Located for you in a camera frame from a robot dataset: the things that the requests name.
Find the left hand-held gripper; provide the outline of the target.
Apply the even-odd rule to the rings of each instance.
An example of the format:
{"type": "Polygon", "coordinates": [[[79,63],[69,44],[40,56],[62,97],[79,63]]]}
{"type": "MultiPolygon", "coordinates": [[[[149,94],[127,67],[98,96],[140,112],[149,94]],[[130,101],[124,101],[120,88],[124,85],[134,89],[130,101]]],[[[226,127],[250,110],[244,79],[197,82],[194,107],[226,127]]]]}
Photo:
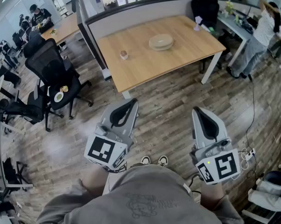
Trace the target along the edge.
{"type": "Polygon", "coordinates": [[[138,116],[138,108],[136,98],[109,104],[101,117],[103,125],[97,124],[95,132],[88,137],[84,157],[108,172],[126,171],[126,155],[133,144],[130,136],[138,116]],[[108,128],[118,128],[118,133],[108,128]]]}

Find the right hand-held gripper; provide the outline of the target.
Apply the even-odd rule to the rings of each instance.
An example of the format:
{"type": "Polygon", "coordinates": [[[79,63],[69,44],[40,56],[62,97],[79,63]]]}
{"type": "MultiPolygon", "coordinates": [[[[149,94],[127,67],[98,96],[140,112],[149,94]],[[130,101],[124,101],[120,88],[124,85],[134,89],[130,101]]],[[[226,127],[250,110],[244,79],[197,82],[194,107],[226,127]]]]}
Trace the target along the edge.
{"type": "Polygon", "coordinates": [[[230,138],[225,138],[224,122],[213,112],[197,106],[193,108],[192,118],[197,149],[193,148],[190,156],[202,180],[210,185],[238,175],[238,150],[232,147],[230,138]],[[205,138],[218,142],[205,147],[205,138]]]}

